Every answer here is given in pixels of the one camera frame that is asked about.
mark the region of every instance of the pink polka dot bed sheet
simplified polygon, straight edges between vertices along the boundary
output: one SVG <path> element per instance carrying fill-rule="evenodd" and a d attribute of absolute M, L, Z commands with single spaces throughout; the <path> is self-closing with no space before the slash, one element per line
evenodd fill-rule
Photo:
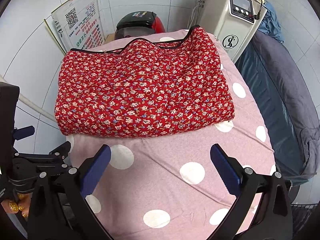
<path fill-rule="evenodd" d="M 180 30 L 144 38 L 151 42 L 177 40 L 187 33 Z M 115 240 L 206 240 L 235 200 L 210 160 L 215 143 L 243 167 L 267 175 L 275 171 L 267 129 L 249 88 L 220 42 L 209 36 L 218 49 L 233 98 L 232 121 L 153 138 L 69 137 L 74 167 L 93 157 L 102 144 L 111 147 L 110 164 L 86 200 Z M 92 51 L 123 48 L 132 39 L 113 41 Z M 249 227 L 259 200 L 256 195 L 239 232 Z"/>

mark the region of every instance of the qr code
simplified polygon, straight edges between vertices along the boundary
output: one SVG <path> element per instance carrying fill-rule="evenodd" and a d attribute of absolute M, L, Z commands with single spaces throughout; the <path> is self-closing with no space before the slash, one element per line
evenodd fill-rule
<path fill-rule="evenodd" d="M 76 8 L 73 8 L 70 12 L 66 14 L 66 19 L 68 22 L 69 29 L 71 30 L 71 28 L 79 21 L 76 13 Z"/>

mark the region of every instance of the red floral fabric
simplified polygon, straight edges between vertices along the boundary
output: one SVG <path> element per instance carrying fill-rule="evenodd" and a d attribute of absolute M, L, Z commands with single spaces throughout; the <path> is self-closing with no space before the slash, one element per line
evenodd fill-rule
<path fill-rule="evenodd" d="M 195 27 L 173 42 L 72 49 L 62 62 L 55 116 L 64 135 L 154 137 L 231 120 L 234 105 L 217 49 Z"/>

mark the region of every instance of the white pipe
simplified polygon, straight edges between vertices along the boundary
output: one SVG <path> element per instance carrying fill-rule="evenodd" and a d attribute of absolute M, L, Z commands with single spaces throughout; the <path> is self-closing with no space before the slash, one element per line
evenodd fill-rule
<path fill-rule="evenodd" d="M 7 81 L 4 80 L 4 78 L 0 75 L 0 81 L 1 82 L 5 82 L 7 83 Z M 42 108 L 40 108 L 39 106 L 35 105 L 34 103 L 32 103 L 29 99 L 27 99 L 26 97 L 24 97 L 22 94 L 19 95 L 19 100 L 21 102 L 23 102 L 25 105 L 29 106 L 30 108 L 32 108 L 33 110 L 37 111 L 39 114 L 42 114 L 43 116 L 45 116 L 46 118 L 57 122 L 56 118 L 49 114 L 48 112 L 44 111 Z"/>

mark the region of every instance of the white poster board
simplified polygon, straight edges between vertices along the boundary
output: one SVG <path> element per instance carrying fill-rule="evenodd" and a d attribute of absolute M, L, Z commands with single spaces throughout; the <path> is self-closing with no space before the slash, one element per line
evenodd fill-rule
<path fill-rule="evenodd" d="M 54 10 L 51 16 L 67 51 L 104 44 L 98 0 L 69 0 Z"/>

